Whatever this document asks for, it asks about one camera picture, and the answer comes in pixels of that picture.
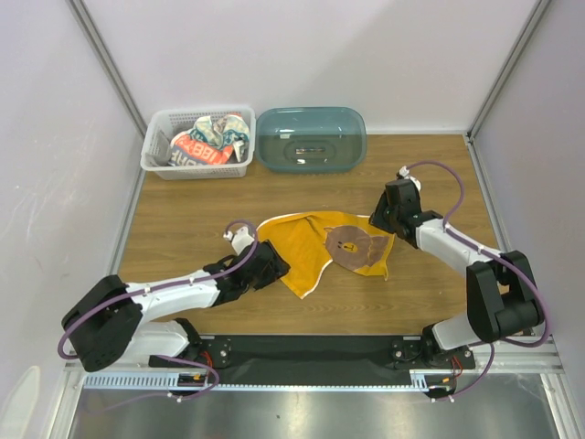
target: yellow towel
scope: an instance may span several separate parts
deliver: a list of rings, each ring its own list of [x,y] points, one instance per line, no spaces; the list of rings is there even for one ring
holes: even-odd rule
[[[386,259],[394,235],[370,226],[368,217],[343,212],[306,212],[274,217],[258,227],[291,265],[282,281],[303,298],[319,284],[331,261],[364,276],[388,279]]]

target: white laundry basket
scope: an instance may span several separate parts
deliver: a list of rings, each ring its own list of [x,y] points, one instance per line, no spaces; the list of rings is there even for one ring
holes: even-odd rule
[[[170,156],[170,143],[176,134],[193,128],[201,116],[211,116],[215,122],[228,113],[240,114],[250,128],[250,144],[246,160],[229,165],[203,166],[166,166]],[[230,178],[244,177],[246,169],[254,157],[256,139],[256,116],[250,107],[225,107],[213,110],[186,108],[181,110],[164,110],[157,112],[146,131],[140,166],[145,171],[155,172],[165,180],[186,180],[192,178]]]

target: wooden tabletop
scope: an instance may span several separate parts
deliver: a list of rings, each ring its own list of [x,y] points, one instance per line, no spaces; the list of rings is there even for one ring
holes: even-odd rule
[[[495,246],[471,159],[459,135],[370,135],[362,164],[346,174],[275,174],[252,163],[244,178],[144,181],[120,274],[125,282],[149,282],[191,273],[231,254],[222,239],[226,224],[255,224],[287,213],[341,210],[369,215],[401,166],[437,159],[453,166],[467,195],[452,224]],[[446,213],[459,196],[455,180],[433,166],[413,171],[422,183],[423,209]],[[364,277],[335,264],[303,300],[280,281],[240,300],[187,310],[202,333],[225,334],[416,334],[462,312],[464,281],[449,267],[396,239],[390,272]]]

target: white wall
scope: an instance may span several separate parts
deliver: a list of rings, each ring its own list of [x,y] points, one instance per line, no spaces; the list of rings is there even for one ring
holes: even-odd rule
[[[0,405],[39,366],[38,439],[64,365],[60,320],[106,274],[140,139],[66,2],[3,4],[0,41]]]
[[[528,254],[585,418],[585,3],[553,2],[477,145],[512,244]]]
[[[536,0],[86,0],[143,116],[345,105],[370,132],[469,128]]]

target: reflective metal surface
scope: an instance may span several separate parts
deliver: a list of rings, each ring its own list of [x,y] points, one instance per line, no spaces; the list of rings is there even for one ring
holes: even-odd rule
[[[85,412],[138,394],[85,390],[69,439],[558,438],[538,375],[489,375],[455,403],[420,393],[215,391]]]

